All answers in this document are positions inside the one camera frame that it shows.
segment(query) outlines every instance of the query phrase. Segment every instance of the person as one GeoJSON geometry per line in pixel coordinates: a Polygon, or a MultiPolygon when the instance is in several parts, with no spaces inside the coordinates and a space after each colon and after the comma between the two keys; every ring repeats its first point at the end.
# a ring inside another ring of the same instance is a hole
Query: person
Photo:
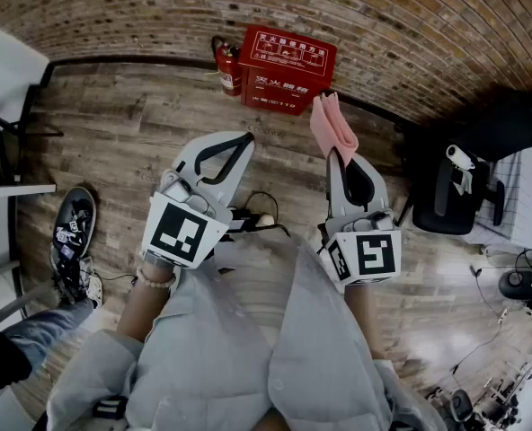
{"type": "Polygon", "coordinates": [[[36,372],[48,351],[102,306],[101,280],[90,276],[86,281],[86,298],[73,304],[63,301],[54,310],[38,312],[0,331],[0,390],[36,372]]]}
{"type": "Polygon", "coordinates": [[[118,328],[58,378],[48,431],[446,429],[387,360],[373,285],[342,296],[298,236],[243,233],[180,271],[146,254],[118,328]]]}

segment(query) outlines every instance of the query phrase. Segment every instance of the fire extinguisher box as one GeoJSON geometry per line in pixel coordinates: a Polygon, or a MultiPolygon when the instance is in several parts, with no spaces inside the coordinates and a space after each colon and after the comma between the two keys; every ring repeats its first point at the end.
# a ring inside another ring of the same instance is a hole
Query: fire extinguisher box
{"type": "Polygon", "coordinates": [[[330,87],[336,47],[270,27],[248,27],[238,59],[242,104],[299,115],[330,87]]]}

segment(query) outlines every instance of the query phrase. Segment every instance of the wooden floor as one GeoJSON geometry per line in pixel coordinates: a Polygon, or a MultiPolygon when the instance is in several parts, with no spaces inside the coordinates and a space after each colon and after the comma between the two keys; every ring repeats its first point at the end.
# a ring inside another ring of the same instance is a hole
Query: wooden floor
{"type": "MultiPolygon", "coordinates": [[[[218,130],[250,130],[256,150],[236,194],[244,203],[252,190],[270,192],[279,202],[279,221],[304,235],[316,248],[316,225],[327,212],[325,163],[310,135],[309,112],[290,117],[240,105],[225,96],[209,72],[154,65],[80,65],[55,70],[31,110],[30,130],[45,124],[64,131],[59,139],[31,140],[26,151],[28,181],[58,185],[56,194],[21,199],[18,238],[25,286],[50,276],[49,243],[62,197],[76,184],[98,195],[98,220],[90,253],[105,278],[134,272],[151,190],[182,146],[218,130]]],[[[390,204],[399,212],[407,182],[396,156],[399,137],[392,123],[342,104],[359,137],[359,154],[384,175],[390,204]]],[[[272,210],[268,199],[251,208],[272,210]]],[[[450,369],[499,329],[483,302],[470,266],[488,266],[479,248],[456,238],[403,229],[403,273],[377,287],[387,349],[400,376],[422,393],[457,381],[475,399],[492,377],[497,384],[510,367],[526,362],[532,346],[532,318],[522,311],[508,316],[496,339],[475,351],[455,377],[450,369]]],[[[485,270],[480,285],[499,313],[519,308],[502,301],[499,270],[485,270]]],[[[44,410],[52,383],[80,343],[98,327],[114,327],[130,289],[130,278],[105,281],[104,309],[53,350],[43,370],[14,386],[34,417],[44,410]]]]}

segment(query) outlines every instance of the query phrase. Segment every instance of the jeans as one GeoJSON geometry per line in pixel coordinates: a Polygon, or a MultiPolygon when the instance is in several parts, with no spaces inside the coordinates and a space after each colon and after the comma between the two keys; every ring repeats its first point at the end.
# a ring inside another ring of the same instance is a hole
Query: jeans
{"type": "Polygon", "coordinates": [[[24,353],[35,372],[49,350],[67,332],[78,328],[91,312],[93,302],[85,298],[72,305],[61,305],[56,310],[38,312],[3,333],[24,353]]]}

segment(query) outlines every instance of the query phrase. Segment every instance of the sneaker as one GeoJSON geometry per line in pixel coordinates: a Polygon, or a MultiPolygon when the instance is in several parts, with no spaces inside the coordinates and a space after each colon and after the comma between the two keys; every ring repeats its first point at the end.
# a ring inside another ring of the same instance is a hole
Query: sneaker
{"type": "Polygon", "coordinates": [[[102,306],[102,281],[99,277],[90,276],[86,296],[93,301],[94,309],[102,306]]]}

